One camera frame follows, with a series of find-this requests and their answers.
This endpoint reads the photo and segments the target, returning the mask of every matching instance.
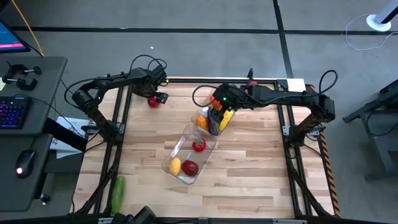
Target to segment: wooden table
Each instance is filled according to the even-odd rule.
[[[287,81],[290,91],[305,89],[302,79]],[[119,175],[126,177],[121,212],[135,215],[148,205],[158,217],[293,218],[275,105],[239,110],[218,137],[194,184],[185,185],[162,170],[162,161],[198,109],[191,99],[196,86],[197,83],[170,83],[161,88],[159,91],[168,93],[169,99],[157,109],[149,108],[144,98],[132,97],[119,168]],[[200,89],[196,99],[204,100],[209,90]],[[108,91],[100,105],[106,117],[112,116],[116,93],[117,90]],[[293,111],[296,123],[310,113],[299,107],[293,107]],[[101,141],[96,138],[90,145]],[[305,143],[319,150],[317,142],[306,139]],[[98,185],[105,147],[103,144],[85,154],[74,197],[76,209]],[[308,188],[326,211],[335,214],[321,157],[306,147],[301,148],[301,153]],[[297,192],[304,211],[301,190]],[[107,193],[105,189],[102,207]]]

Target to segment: floor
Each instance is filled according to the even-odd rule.
[[[253,68],[257,77],[304,78],[306,83],[318,86],[323,72],[337,70],[338,83],[327,93],[335,101],[337,117],[326,125],[325,134],[341,214],[345,218],[397,223],[398,181],[365,182],[364,176],[379,168],[378,160],[361,122],[345,124],[341,120],[397,78],[397,69],[392,66],[398,51],[397,36],[390,37],[380,49],[357,51],[348,47],[342,35],[349,21],[377,13],[388,0],[16,2],[36,30],[88,28],[35,32],[45,55],[69,59],[65,83],[126,71],[139,54],[166,60],[169,76],[243,77]],[[10,26],[24,26],[12,4],[0,17]],[[291,32],[278,32],[282,29]],[[369,30],[364,17],[349,29]],[[319,35],[313,30],[335,32]],[[392,20],[392,30],[398,30],[397,19]],[[17,33],[34,44],[28,32]],[[360,35],[349,35],[348,39],[359,48],[378,46],[385,38],[365,35],[369,32],[356,34]],[[146,63],[142,60],[136,65]],[[62,93],[60,87],[57,108],[65,116],[83,118],[63,102]],[[76,177],[62,174],[49,178],[46,187],[54,194],[51,204],[43,207],[34,203],[26,213],[0,213],[0,219],[66,214]]]

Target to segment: rgb keyboard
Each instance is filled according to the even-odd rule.
[[[21,129],[31,100],[27,96],[0,96],[0,129]]]

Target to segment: computer monitor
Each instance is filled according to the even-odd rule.
[[[0,54],[28,51],[30,51],[30,48],[25,42],[0,20]]]

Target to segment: plastic bin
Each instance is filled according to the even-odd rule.
[[[206,105],[206,104],[210,103],[210,102],[211,102],[210,97],[212,97],[212,95],[213,95],[213,91],[211,91],[211,93],[209,94],[209,96],[206,98],[205,102],[203,102],[202,104],[203,104],[203,105]],[[207,108],[208,108],[208,110],[211,111],[211,110],[213,110],[213,108],[215,108],[215,106],[210,105],[210,106],[208,106]],[[203,108],[200,108],[196,113],[194,113],[194,114],[192,115],[191,121],[192,121],[192,123],[193,123],[195,126],[199,127],[200,129],[205,130],[205,131],[208,132],[208,133],[212,133],[212,135],[214,135],[214,136],[219,136],[219,135],[226,129],[226,127],[228,126],[228,123],[232,120],[233,116],[235,115],[235,111],[232,110],[231,112],[232,112],[233,115],[231,116],[231,119],[226,123],[225,128],[222,129],[222,130],[220,129],[220,124],[221,124],[221,122],[222,122],[222,119],[220,119],[219,121],[213,120],[213,121],[215,122],[215,124],[216,124],[216,125],[215,125],[215,127],[216,127],[216,133],[215,133],[214,131],[210,131],[210,130],[209,130],[210,126],[209,126],[209,123],[208,123],[208,114],[207,114],[206,112],[203,111]],[[205,122],[207,122],[207,128],[198,125],[199,120],[198,120],[198,122],[197,122],[197,119],[198,119],[200,116],[201,116],[201,120],[203,120],[203,117],[202,117],[202,116],[204,116],[204,118],[205,118],[205,120],[206,120]]]
[[[197,139],[203,139],[206,142],[206,148],[202,152],[196,152],[192,148],[192,144]],[[206,131],[197,128],[195,125],[188,125],[185,127],[180,139],[174,146],[169,156],[163,161],[163,170],[183,182],[184,184],[193,184],[194,181],[200,174],[203,166],[209,158],[213,148],[215,147],[217,140],[214,136],[207,133]],[[198,172],[195,176],[191,177],[181,170],[177,175],[170,173],[170,163],[172,159],[179,158],[181,163],[186,160],[190,160],[198,165]]]

